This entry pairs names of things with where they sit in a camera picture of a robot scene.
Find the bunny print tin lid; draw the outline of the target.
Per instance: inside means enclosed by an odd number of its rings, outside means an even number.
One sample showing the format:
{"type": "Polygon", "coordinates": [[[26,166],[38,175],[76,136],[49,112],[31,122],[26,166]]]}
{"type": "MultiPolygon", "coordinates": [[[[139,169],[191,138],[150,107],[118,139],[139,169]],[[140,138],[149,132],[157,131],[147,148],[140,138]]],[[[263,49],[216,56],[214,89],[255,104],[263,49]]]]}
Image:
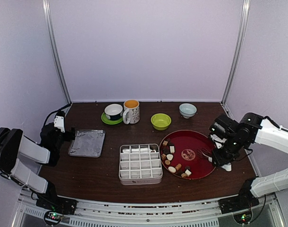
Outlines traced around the bunny print tin lid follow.
{"type": "Polygon", "coordinates": [[[101,156],[106,132],[104,130],[77,130],[68,155],[72,157],[101,156]]]}

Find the silver divided tin box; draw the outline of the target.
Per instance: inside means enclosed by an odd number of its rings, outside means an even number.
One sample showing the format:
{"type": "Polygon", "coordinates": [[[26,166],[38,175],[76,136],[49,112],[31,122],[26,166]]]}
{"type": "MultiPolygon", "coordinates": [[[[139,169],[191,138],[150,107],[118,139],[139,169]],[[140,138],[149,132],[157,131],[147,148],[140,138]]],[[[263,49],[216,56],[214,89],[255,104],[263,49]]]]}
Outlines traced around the silver divided tin box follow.
{"type": "Polygon", "coordinates": [[[122,145],[119,155],[119,179],[122,185],[158,184],[163,177],[157,144],[122,145]]]}

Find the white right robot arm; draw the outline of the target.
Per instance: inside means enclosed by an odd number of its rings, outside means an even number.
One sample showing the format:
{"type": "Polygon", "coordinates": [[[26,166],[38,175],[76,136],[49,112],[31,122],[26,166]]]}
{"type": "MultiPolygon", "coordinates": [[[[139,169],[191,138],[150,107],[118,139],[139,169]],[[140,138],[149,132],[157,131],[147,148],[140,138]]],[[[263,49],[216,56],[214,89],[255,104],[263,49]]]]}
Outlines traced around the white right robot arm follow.
{"type": "Polygon", "coordinates": [[[253,198],[288,189],[288,129],[268,116],[246,113],[237,122],[225,114],[219,115],[210,128],[215,143],[212,164],[217,167],[236,161],[241,149],[251,147],[255,168],[262,174],[244,182],[235,198],[238,208],[246,208],[253,198]]]}

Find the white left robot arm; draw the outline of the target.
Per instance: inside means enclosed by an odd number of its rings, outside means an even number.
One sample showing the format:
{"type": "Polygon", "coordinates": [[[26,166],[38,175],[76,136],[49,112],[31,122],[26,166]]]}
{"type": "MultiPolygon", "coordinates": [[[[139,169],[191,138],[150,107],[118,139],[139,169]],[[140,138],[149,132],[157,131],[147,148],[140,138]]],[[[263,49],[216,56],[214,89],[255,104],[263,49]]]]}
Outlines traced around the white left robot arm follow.
{"type": "Polygon", "coordinates": [[[51,210],[61,205],[58,196],[49,192],[53,184],[27,167],[21,157],[38,164],[55,166],[60,158],[60,149],[65,141],[75,139],[75,130],[65,130],[65,113],[58,110],[53,122],[42,127],[41,142],[28,138],[21,129],[0,127],[0,174],[32,191],[43,194],[42,201],[51,210]]]}

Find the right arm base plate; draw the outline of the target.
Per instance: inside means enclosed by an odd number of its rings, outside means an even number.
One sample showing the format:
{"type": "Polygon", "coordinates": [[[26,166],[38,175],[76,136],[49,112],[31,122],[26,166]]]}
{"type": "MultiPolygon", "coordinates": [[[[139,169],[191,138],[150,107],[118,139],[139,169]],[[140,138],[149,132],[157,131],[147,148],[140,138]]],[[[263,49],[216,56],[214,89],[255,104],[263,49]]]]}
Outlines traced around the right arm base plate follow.
{"type": "Polygon", "coordinates": [[[220,199],[218,201],[222,214],[236,212],[240,210],[250,209],[259,205],[259,200],[250,195],[237,195],[229,198],[220,199]]]}

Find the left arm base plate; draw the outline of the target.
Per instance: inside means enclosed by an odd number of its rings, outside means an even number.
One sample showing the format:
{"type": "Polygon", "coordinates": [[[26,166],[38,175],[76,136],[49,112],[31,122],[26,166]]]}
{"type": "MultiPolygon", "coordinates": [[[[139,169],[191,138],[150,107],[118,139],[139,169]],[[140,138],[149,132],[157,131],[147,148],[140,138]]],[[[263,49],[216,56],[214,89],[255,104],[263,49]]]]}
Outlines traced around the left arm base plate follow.
{"type": "Polygon", "coordinates": [[[67,199],[62,197],[57,197],[56,200],[45,198],[37,194],[36,206],[44,208],[46,210],[51,210],[63,215],[74,215],[77,201],[74,199],[67,199]]]}

